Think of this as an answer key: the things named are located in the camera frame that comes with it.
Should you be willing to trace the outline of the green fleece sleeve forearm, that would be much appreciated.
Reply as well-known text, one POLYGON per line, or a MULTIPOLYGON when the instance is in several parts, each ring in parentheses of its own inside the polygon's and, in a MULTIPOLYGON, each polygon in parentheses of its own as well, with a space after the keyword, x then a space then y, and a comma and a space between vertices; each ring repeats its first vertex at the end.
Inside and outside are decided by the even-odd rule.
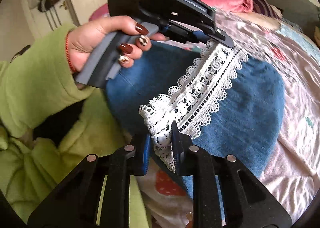
POLYGON ((48 116, 92 94, 92 87, 76 86, 67 61, 66 36, 74 28, 63 25, 11 63, 1 62, 1 124, 10 136, 20 138, 48 116))

